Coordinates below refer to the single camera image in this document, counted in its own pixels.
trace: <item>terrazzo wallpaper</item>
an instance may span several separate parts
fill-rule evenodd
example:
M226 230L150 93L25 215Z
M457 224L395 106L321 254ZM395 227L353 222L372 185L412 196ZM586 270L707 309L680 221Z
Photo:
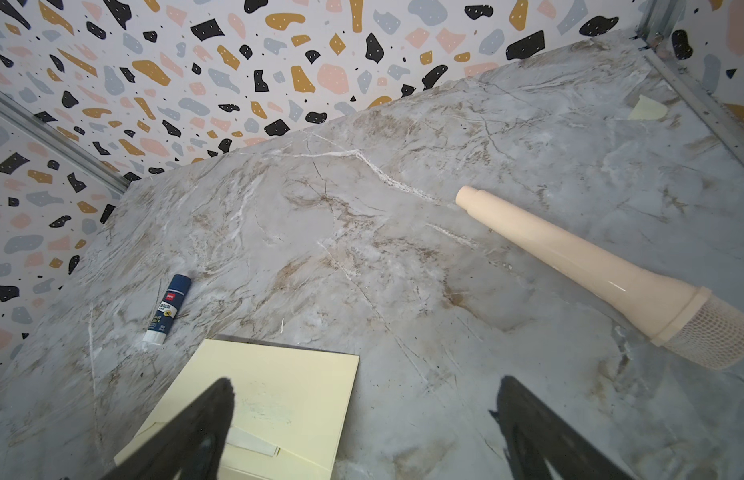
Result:
M0 118L0 378L117 197Z
M744 0L687 0L671 44L689 74L744 124Z
M129 180L613 28L642 0L0 0L0 90Z

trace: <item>microphone grille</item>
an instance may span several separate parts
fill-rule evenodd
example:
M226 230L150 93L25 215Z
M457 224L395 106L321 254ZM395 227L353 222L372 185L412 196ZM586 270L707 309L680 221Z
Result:
M744 357L744 313L714 295L663 345L712 370L722 370Z

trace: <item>beige microphone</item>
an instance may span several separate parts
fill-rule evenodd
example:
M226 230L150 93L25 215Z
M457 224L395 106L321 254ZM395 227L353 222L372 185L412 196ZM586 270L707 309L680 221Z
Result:
M614 306L655 345L713 370L744 357L744 314L709 289L653 274L484 190L465 186L455 201Z

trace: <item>blue cap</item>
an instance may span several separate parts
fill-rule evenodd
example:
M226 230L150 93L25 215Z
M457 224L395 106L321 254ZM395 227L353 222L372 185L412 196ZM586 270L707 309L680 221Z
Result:
M175 275L172 281L169 283L167 290L176 290L182 292L183 295L187 294L187 291L191 288L191 279L185 275Z

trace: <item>terrazzo patterned wall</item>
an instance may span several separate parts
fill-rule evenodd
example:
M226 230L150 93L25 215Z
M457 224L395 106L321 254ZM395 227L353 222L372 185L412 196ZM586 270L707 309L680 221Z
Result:
M744 0L687 0L673 52L744 124Z
M114 197L0 118L0 378L110 216Z
M487 3L0 0L0 89L136 180L634 28L646 4Z

